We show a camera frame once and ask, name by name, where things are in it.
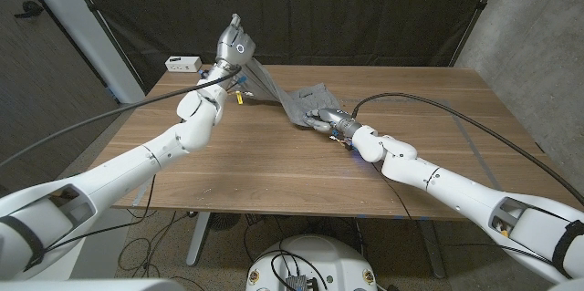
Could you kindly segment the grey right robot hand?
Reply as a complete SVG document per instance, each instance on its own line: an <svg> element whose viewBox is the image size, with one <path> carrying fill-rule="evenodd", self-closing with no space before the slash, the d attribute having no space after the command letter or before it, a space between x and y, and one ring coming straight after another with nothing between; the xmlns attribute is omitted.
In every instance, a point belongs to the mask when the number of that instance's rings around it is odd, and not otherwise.
<svg viewBox="0 0 584 291"><path fill-rule="evenodd" d="M362 127L348 112L341 109L313 109L304 115L303 120L314 130L327 134L336 130L346 138L351 138Z"/></svg>

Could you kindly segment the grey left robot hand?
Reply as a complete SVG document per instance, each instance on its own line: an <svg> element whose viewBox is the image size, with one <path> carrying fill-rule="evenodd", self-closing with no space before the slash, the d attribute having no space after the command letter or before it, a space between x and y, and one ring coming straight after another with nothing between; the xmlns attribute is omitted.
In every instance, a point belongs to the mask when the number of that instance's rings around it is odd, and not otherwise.
<svg viewBox="0 0 584 291"><path fill-rule="evenodd" d="M228 27L219 36L215 65L233 71L250 61L255 49L256 43L241 26L241 17L233 13Z"/></svg>

